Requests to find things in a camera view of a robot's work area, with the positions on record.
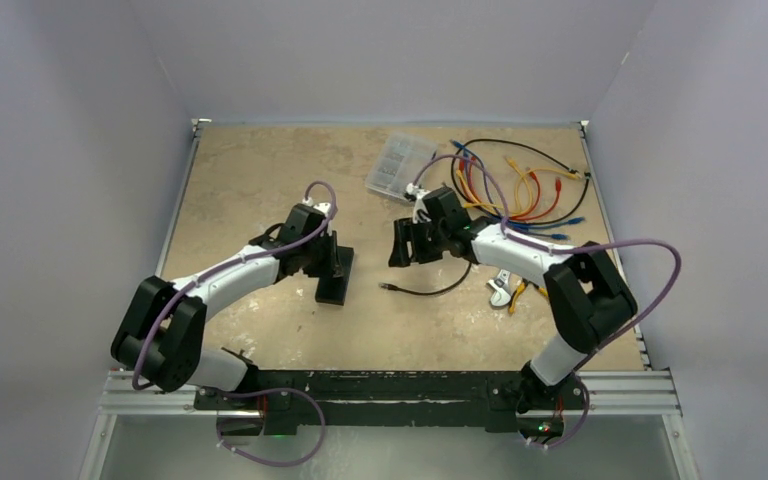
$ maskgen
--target white arm segment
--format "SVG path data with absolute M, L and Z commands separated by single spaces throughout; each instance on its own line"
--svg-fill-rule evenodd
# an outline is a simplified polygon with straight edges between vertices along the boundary
M 424 188 L 419 188 L 412 183 L 408 184 L 407 188 L 405 188 L 405 192 L 407 192 L 408 195 L 416 197 L 416 201 L 413 202 L 413 214 L 411 215 L 413 223 L 422 223 L 422 220 L 419 218 L 419 212 L 428 214 L 428 210 L 425 208 L 425 202 L 422 201 L 422 197 L 431 192 Z
M 550 266 L 566 261 L 570 255 L 564 254 L 563 251 L 573 247 L 544 242 L 534 237 L 528 237 L 528 240 L 551 247 L 553 253 L 506 239 L 499 225 L 490 225 L 478 232 L 472 241 L 472 250 L 478 263 L 508 270 L 531 283 L 546 287 L 543 274 Z
M 553 253 L 506 239 L 499 225 L 491 225 L 478 232 L 472 241 L 472 249 L 476 260 L 482 265 L 508 270 L 529 282 L 545 287 L 543 274 L 550 266 L 566 261 L 570 255 L 564 254 L 563 251 L 573 247 L 547 243 L 534 237 L 528 237 L 528 240 L 551 246 Z M 547 386 L 557 385 L 586 356 L 569 346 L 559 334 L 555 334 L 546 348 L 531 360 L 531 370 Z
M 233 392 L 243 381 L 248 369 L 246 362 L 225 350 L 202 347 L 199 364 L 187 383 Z
M 557 385 L 587 354 L 569 346 L 560 334 L 555 334 L 536 357 L 531 359 L 531 371 L 547 386 Z
M 236 255 L 224 260 L 228 261 L 241 255 L 252 255 L 264 251 L 263 248 L 246 245 Z M 199 297 L 207 305 L 207 316 L 205 322 L 210 321 L 214 315 L 222 309 L 243 298 L 249 293 L 275 283 L 278 278 L 279 261 L 275 257 L 263 257 L 249 260 L 246 263 L 231 267 L 224 272 L 218 273 L 210 279 L 197 285 L 190 290 L 187 295 L 190 297 Z M 172 281 L 176 289 L 198 278 L 206 270 L 187 277 L 177 278 Z

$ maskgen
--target black mounting bar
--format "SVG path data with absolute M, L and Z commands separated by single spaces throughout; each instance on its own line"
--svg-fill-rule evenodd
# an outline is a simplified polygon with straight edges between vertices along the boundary
M 257 370 L 254 377 L 246 392 L 276 387 L 303 390 L 322 408 L 328 425 L 482 427 L 491 433 L 523 428 L 516 415 L 521 394 L 515 371 Z M 574 387 L 570 383 L 557 394 L 571 410 L 582 407 Z M 552 411 L 556 401 L 557 396 L 534 409 Z M 299 425 L 319 424 L 316 412 L 302 398 L 271 394 L 267 404 L 266 435 L 293 435 Z M 255 410 L 257 400 L 227 400 L 207 391 L 196 395 L 194 407 Z

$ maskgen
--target lavender cable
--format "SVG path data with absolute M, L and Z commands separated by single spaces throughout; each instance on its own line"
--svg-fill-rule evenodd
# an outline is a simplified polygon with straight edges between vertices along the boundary
M 564 431 L 563 436 L 557 441 L 552 442 L 551 444 L 541 445 L 541 447 L 545 448 L 546 450 L 560 447 L 561 445 L 569 442 L 572 437 L 574 437 L 575 434 L 581 430 L 581 427 L 584 426 L 584 421 L 587 420 L 587 414 L 590 412 L 590 390 L 587 389 L 587 386 L 584 385 L 584 381 L 582 381 L 581 377 L 579 377 L 577 374 L 573 373 L 573 378 L 575 378 L 575 382 L 578 383 L 579 388 L 581 388 L 581 395 L 584 399 L 584 404 L 581 406 L 581 416 L 578 417 L 578 421 L 575 422 L 575 425 L 573 425 L 569 432 Z
M 527 247 L 536 248 L 538 250 L 542 250 L 544 252 L 552 253 L 552 250 L 549 247 L 546 247 L 545 245 L 541 245 L 539 243 L 532 242 L 528 240 L 527 238 L 523 238 L 514 232 L 513 235 L 508 236 L 510 240 L 513 240 L 516 243 L 519 243 L 520 245 L 525 245 Z M 625 248 L 625 247 L 635 247 L 639 245 L 655 245 L 658 247 L 663 247 L 669 250 L 669 252 L 673 255 L 673 260 L 675 261 L 675 265 L 673 267 L 673 271 L 670 274 L 670 278 L 667 279 L 667 283 L 664 285 L 664 288 L 661 289 L 661 291 L 658 293 L 658 295 L 655 296 L 655 298 L 652 300 L 652 303 L 646 306 L 640 313 L 637 314 L 634 319 L 628 323 L 626 323 L 622 328 L 617 330 L 613 335 L 609 336 L 605 339 L 604 342 L 602 342 L 599 347 L 596 348 L 596 350 L 590 352 L 587 357 L 585 357 L 581 362 L 576 365 L 576 370 L 583 367 L 584 364 L 590 361 L 590 359 L 593 358 L 593 356 L 596 355 L 596 353 L 599 352 L 599 350 L 605 348 L 609 343 L 613 342 L 617 338 L 624 335 L 626 332 L 637 326 L 641 321 L 643 321 L 644 318 L 648 317 L 650 313 L 652 313 L 653 310 L 655 310 L 655 307 L 657 307 L 663 300 L 666 298 L 667 294 L 670 293 L 670 290 L 672 290 L 673 285 L 675 285 L 676 280 L 678 279 L 678 274 L 681 272 L 681 254 L 678 252 L 678 250 L 670 245 L 667 242 L 664 242 L 662 240 L 655 240 L 651 238 L 641 238 L 636 240 L 621 240 L 618 242 L 611 242 L 606 243 L 603 245 L 590 245 L 587 247 L 576 247 L 571 249 L 563 249 L 560 250 L 564 254 L 574 255 L 574 254 L 581 254 L 581 253 L 594 253 L 594 252 L 602 252 L 605 250 L 610 250 L 614 248 Z
M 157 316 L 157 318 L 154 320 L 154 323 L 151 325 L 151 328 L 149 329 L 148 335 L 146 335 L 145 340 L 143 340 L 143 345 L 140 348 L 140 354 L 137 357 L 136 364 L 134 365 L 134 376 L 131 377 L 131 386 L 134 388 L 134 390 L 145 390 L 146 388 L 154 385 L 152 382 L 146 382 L 144 384 L 139 383 L 140 375 L 142 374 L 143 367 L 145 366 L 146 357 L 148 357 L 148 349 L 151 345 L 152 340 L 154 340 L 155 335 L 157 335 L 157 331 L 160 329 L 160 324 L 163 323 L 163 320 L 165 320 L 169 316 L 169 313 L 171 313 L 175 305 L 178 304 L 178 302 L 181 300 L 181 298 L 184 297 L 184 295 L 187 294 L 187 292 L 195 288 L 196 285 L 198 285 L 199 283 L 231 267 L 240 265 L 249 260 L 268 257 L 278 253 L 286 252 L 288 250 L 292 250 L 294 248 L 298 248 L 304 245 L 305 243 L 313 240 L 325 230 L 325 228 L 328 226 L 328 223 L 330 223 L 331 220 L 334 219 L 334 216 L 337 215 L 337 193 L 334 191 L 334 188 L 328 183 L 317 180 L 315 182 L 312 182 L 305 189 L 305 199 L 310 198 L 310 190 L 316 185 L 322 185 L 323 187 L 328 189 L 328 193 L 331 195 L 331 208 L 328 209 L 328 214 L 326 215 L 325 220 L 323 220 L 322 223 L 320 223 L 319 226 L 316 227 L 314 231 L 310 232 L 310 234 L 308 234 L 304 238 L 301 238 L 288 245 L 284 245 L 278 248 L 273 248 L 272 250 L 264 250 L 262 252 L 253 253 L 246 257 L 237 256 L 230 260 L 222 262 L 218 265 L 214 265 L 213 267 L 209 268 L 208 270 L 204 271 L 201 275 L 199 275 L 196 280 L 192 280 L 186 285 L 184 285 L 180 290 L 178 290 L 178 292 L 175 293 L 175 295 L 172 296 L 171 299 L 169 299 L 169 302 L 166 303 L 166 305 L 163 307 L 163 310 L 160 311 L 160 314 Z
M 316 410 L 316 414 L 319 416 L 320 434 L 319 434 L 319 438 L 316 440 L 316 444 L 313 446 L 310 452 L 308 452 L 301 458 L 298 458 L 296 460 L 291 460 L 289 462 L 281 462 L 276 460 L 267 460 L 265 458 L 260 458 L 258 456 L 252 455 L 251 453 L 240 450 L 237 447 L 234 447 L 233 445 L 230 445 L 228 442 L 226 442 L 225 438 L 222 437 L 222 430 L 220 429 L 221 424 L 217 423 L 216 437 L 219 439 L 219 446 L 225 447 L 231 453 L 235 453 L 237 455 L 240 455 L 241 457 L 248 458 L 249 460 L 253 462 L 257 462 L 261 465 L 266 465 L 267 467 L 295 467 L 313 458 L 313 456 L 316 455 L 316 452 L 318 452 L 319 449 L 322 448 L 322 443 L 325 441 L 325 413 L 322 412 L 322 407 L 320 407 L 319 404 L 316 403 L 316 400 L 314 400 L 313 397 L 311 397 L 310 395 L 308 395 L 307 393 L 301 390 L 296 390 L 295 388 L 269 388 L 266 390 L 261 390 L 259 392 L 251 392 L 251 393 L 220 392 L 220 394 L 227 398 L 245 399 L 245 398 L 260 397 L 263 395 L 269 395 L 272 393 L 282 393 L 282 392 L 287 392 L 287 393 L 298 395 L 304 398 L 305 400 L 310 402 L 311 405 L 313 405 L 313 408 Z

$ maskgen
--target red cable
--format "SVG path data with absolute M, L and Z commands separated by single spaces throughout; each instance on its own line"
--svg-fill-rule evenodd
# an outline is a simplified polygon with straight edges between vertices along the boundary
M 526 221 L 527 220 L 536 220 L 536 219 L 538 219 L 540 217 L 544 217 L 544 216 L 548 215 L 549 212 L 554 210 L 555 207 L 558 206 L 558 200 L 561 199 L 561 187 L 562 187 L 562 185 L 563 184 L 561 183 L 561 179 L 560 178 L 556 178 L 555 179 L 555 201 L 552 202 L 552 205 L 549 206 L 548 210 L 546 210 L 545 212 L 541 213 L 540 215 L 534 215 L 533 217 L 523 218 L 522 220 L 526 220 Z
M 469 193 L 472 194 L 473 198 L 475 198 L 477 201 L 481 201 L 480 198 L 478 198 L 478 195 L 475 193 L 475 188 L 472 186 L 472 163 L 465 166 L 464 161 L 461 160 L 461 173 L 464 173 L 466 175 L 466 184 L 469 186 Z

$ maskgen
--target floor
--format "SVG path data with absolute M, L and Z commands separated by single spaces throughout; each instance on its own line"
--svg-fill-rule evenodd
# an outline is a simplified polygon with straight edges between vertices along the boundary
M 241 299 L 207 326 L 205 344 L 244 350 L 262 368 L 377 370 L 518 370 L 555 334 L 544 297 L 528 289 L 517 311 L 494 310 L 487 280 L 498 269 L 473 267 L 455 291 L 434 298 L 411 297 L 378 288 L 379 282 L 434 290 L 464 271 L 463 260 L 446 257 L 406 269 L 387 267 L 393 220 L 410 206 L 368 192 L 364 179 L 392 131 L 417 135 L 454 153 L 449 139 L 494 137 L 533 145 L 580 170 L 587 161 L 573 128 L 414 127 L 414 126 L 208 126 L 199 145 L 164 278 L 200 271 L 236 253 L 252 237 L 286 218 L 313 180 L 337 191 L 339 213 L 333 228 L 342 245 L 355 249 L 346 304 L 319 305 L 316 280 L 296 275 Z M 521 167 L 550 166 L 516 147 L 476 145 L 505 194 L 515 176 L 503 155 Z M 430 170 L 424 185 L 451 183 L 448 163 Z M 544 185 L 554 175 L 541 174 Z M 563 180 L 558 212 L 571 208 L 582 182 Z M 327 201 L 315 190 L 316 201 Z M 544 200 L 545 208 L 552 196 Z M 563 229 L 571 243 L 606 242 L 595 189 L 579 214 L 587 221 Z M 642 370 L 632 333 L 597 355 L 585 369 Z

